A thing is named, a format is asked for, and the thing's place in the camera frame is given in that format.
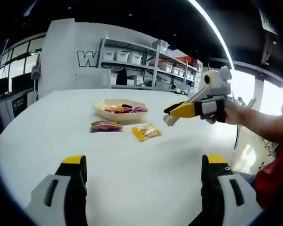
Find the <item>table surface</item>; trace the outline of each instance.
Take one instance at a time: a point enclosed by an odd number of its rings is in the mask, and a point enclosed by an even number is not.
[[[143,122],[161,137],[139,142],[133,125],[123,132],[89,133],[101,118],[92,105],[103,99],[146,104]],[[229,158],[236,127],[210,125],[199,117],[163,122],[163,110],[187,97],[168,92],[90,89],[55,91],[17,116],[0,136],[0,173],[11,195],[25,208],[31,191],[61,161],[87,159],[86,216],[89,225],[188,225],[201,211],[201,158]]]

